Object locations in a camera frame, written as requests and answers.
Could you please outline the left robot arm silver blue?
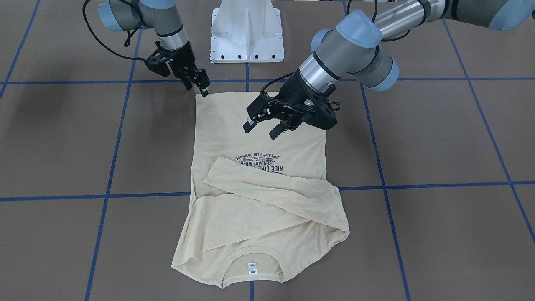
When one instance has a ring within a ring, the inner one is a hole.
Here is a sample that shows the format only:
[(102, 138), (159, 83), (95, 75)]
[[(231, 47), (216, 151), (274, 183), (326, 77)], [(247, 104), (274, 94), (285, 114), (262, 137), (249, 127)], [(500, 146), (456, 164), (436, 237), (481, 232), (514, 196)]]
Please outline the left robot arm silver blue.
[(274, 97), (265, 89), (247, 107), (246, 133), (256, 124), (276, 119), (269, 133), (276, 139), (302, 123), (329, 130), (337, 124), (337, 102), (328, 100), (336, 83), (352, 76), (366, 88), (382, 92), (399, 78), (399, 65), (382, 42), (402, 38), (426, 22), (451, 19), (498, 31), (518, 27), (534, 13), (533, 0), (403, 0), (369, 18), (353, 10), (335, 29), (319, 31), (311, 55), (291, 74)]

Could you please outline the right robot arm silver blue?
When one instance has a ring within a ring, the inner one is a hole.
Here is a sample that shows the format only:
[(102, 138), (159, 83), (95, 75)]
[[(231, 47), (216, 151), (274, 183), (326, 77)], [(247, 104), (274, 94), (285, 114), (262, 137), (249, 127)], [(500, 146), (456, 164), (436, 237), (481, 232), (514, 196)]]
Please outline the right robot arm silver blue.
[(179, 11), (174, 0), (106, 0), (99, 5), (102, 24), (113, 32), (153, 29), (158, 36), (157, 49), (147, 58), (140, 58), (147, 69), (183, 82), (187, 91), (197, 86), (206, 97), (210, 80), (206, 70), (197, 68)]

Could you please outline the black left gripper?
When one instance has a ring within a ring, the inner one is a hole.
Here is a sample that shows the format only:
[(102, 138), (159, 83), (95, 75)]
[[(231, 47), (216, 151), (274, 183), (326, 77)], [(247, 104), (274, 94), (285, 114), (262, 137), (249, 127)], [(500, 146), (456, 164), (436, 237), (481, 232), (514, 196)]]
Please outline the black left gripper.
[(329, 83), (326, 92), (319, 93), (306, 84), (299, 70), (285, 77), (288, 80), (275, 97), (271, 97), (265, 88), (281, 80), (281, 77), (266, 84), (258, 97), (248, 105), (248, 120), (243, 124), (245, 133), (250, 133), (258, 123), (271, 119), (280, 121), (269, 132), (272, 140), (285, 131), (294, 131), (302, 122), (325, 131), (337, 124), (336, 111), (339, 107), (333, 108), (332, 105), (339, 103), (328, 100), (328, 96), (336, 90), (335, 84)]

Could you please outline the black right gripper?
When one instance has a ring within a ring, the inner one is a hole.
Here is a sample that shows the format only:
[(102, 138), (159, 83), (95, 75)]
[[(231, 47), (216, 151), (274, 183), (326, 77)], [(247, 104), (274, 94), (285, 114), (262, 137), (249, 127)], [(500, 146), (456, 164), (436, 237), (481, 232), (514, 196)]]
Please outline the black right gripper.
[(145, 59), (145, 66), (151, 72), (163, 77), (173, 74), (183, 82), (187, 91), (191, 91), (195, 84), (203, 98), (209, 95), (209, 77), (206, 70), (198, 69), (195, 65), (195, 55), (189, 41), (176, 50), (164, 48), (160, 41), (155, 42), (155, 45), (157, 49)]

